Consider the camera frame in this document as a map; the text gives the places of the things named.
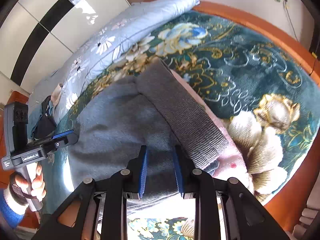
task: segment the sweater sleeve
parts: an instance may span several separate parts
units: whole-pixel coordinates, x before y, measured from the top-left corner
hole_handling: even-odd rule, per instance
[[[0,190],[0,212],[11,228],[17,225],[23,219],[28,205],[20,205],[13,199],[9,186],[5,190]]]

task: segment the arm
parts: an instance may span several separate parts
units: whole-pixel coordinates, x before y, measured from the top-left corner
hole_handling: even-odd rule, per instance
[[[38,163],[36,168],[36,178],[32,181],[31,191],[32,196],[36,196],[39,201],[42,201],[46,195],[44,189],[45,183],[43,181],[42,167]],[[27,188],[27,181],[20,175],[15,176],[16,185],[20,188]],[[0,191],[0,212],[8,225],[15,228],[22,220],[24,213],[28,207],[25,198],[17,196],[10,190],[11,184],[5,190]]]

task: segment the wrist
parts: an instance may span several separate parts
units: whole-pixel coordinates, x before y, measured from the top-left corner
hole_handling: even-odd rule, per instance
[[[11,208],[13,212],[15,212],[18,215],[23,215],[28,207],[28,204],[22,204],[15,201],[15,199],[12,196],[12,193],[10,192],[10,186],[4,190],[4,199],[7,203],[7,205]]]

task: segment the ribbed cuff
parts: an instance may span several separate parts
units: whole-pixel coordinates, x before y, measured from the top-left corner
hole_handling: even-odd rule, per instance
[[[3,194],[4,194],[4,199],[7,205],[11,208],[11,210],[18,215],[24,215],[28,207],[28,204],[20,205],[19,203],[17,203],[11,195],[9,186],[3,191]]]
[[[137,88],[168,122],[196,167],[204,169],[227,147],[219,128],[161,60],[137,77]]]

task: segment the pink cloth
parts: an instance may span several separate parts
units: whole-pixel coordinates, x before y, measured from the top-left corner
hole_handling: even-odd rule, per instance
[[[247,172],[247,167],[245,166],[241,152],[236,147],[232,138],[228,134],[227,129],[224,127],[222,121],[215,116],[207,104],[202,100],[202,98],[189,86],[189,84],[180,77],[175,71],[171,70],[173,76],[176,80],[189,92],[189,94],[197,101],[201,106],[205,108],[206,113],[214,122],[214,124],[219,128],[221,133],[228,140],[229,145],[218,157],[219,167],[213,174],[214,178],[227,180],[230,177],[235,177],[239,179],[245,187],[249,186],[249,174]]]

